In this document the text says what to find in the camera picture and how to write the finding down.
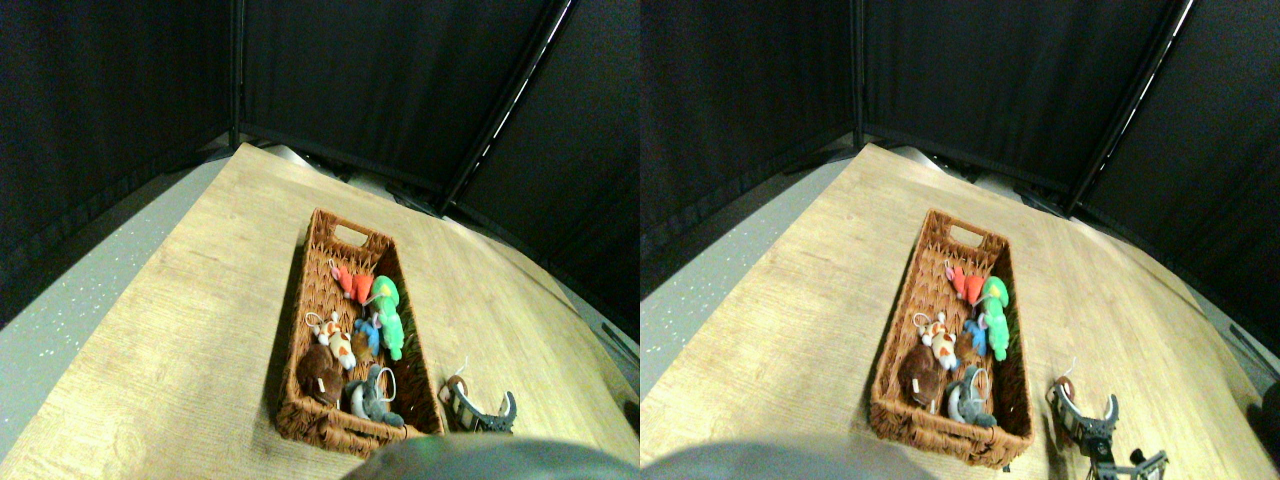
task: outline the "white string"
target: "white string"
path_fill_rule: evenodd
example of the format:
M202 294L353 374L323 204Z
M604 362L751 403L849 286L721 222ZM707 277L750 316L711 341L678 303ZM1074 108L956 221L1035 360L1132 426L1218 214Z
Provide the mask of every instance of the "white string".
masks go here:
M392 388L396 389L396 393L399 393L399 387L396 387L396 372L392 371L392 369L383 369L383 371L378 372L378 378L379 379L383 378L383 374L388 374L392 378ZM392 393L392 398L383 398L383 402L390 402L396 399L396 393Z
M1071 367L1066 369L1066 372L1064 372L1062 376L1071 375L1071 370L1075 370L1075 357L1071 357Z
M466 369L467 369L467 364L470 364L470 362L471 362L471 356L468 355L468 356L466 357L466 360L463 360L463 361L462 361L462 367L461 367L461 369L458 369L458 371L454 371L454 372L453 372L453 376L458 376L458 375L462 375L462 370L466 370Z

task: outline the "black fabric backdrop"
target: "black fabric backdrop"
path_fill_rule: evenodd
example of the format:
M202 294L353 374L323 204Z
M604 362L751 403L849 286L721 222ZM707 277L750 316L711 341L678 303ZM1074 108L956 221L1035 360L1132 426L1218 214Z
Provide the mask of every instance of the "black fabric backdrop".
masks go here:
M0 4L0 289L227 131L230 18L228 1Z
M1158 35L1161 1L870 1L867 133L1065 192Z
M244 132L440 191L545 6L246 1Z
M637 6L576 4L460 207L640 338Z
M644 3L640 255L855 125L847 1Z
M1280 4L1197 0L1084 207L1280 351Z

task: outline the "gray plush toy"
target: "gray plush toy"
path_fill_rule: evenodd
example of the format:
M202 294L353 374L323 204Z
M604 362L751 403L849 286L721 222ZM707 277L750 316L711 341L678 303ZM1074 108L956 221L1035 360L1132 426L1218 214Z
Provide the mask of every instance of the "gray plush toy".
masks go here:
M979 371L987 370L969 365L964 371L964 380L956 380L947 385L945 397L947 398L947 416L961 424L996 426L996 417L982 411L986 399L978 396L978 388L973 384Z
M374 364L369 367L369 379L365 381L352 380L347 383L347 387L343 390L347 393L347 398L351 398L351 413L361 419L380 421L390 426L404 426L403 417L387 410L387 402L390 402L390 398L384 399L383 389L378 388L378 376L381 375L384 370L388 374L392 374L390 370ZM392 385L396 385L396 374L392 374Z

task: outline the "brown plush toy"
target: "brown plush toy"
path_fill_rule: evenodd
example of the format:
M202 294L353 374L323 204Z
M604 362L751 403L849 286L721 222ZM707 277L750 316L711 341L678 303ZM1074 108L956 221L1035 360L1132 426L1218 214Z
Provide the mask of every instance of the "brown plush toy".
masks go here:
M911 347L897 369L897 381L902 392L929 412L942 407L943 371L933 360L933 351L923 344Z
M351 351L356 353L356 361L371 362L374 361L374 352L369 349L369 334L364 332L356 332L351 335Z
M342 398L342 366L329 347L312 343L298 358L296 370L302 393L324 404L337 404Z
M972 333L960 333L960 337L956 339L956 356L960 357L960 365L978 365L982 361L982 356L973 348Z

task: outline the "wood grain surface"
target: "wood grain surface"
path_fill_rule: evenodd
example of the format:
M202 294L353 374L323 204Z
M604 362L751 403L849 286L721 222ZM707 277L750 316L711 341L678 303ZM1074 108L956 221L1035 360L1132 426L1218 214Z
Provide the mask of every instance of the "wood grain surface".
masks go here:
M1170 479L1275 479L1244 408L1258 394L1185 285L1149 256L868 146L730 292L641 403L641 462L746 436L868 426L870 378L929 209L1009 238L1032 384L1033 445L1012 474L899 445L943 479L1082 479L1051 440L1043 394L1120 399L1116 457L1165 449Z
M86 342L0 477L323 477L361 460L283 439L296 255L325 207L399 246L417 340L472 398L516 396L515 433L635 462L617 366L541 269L466 228L242 146Z

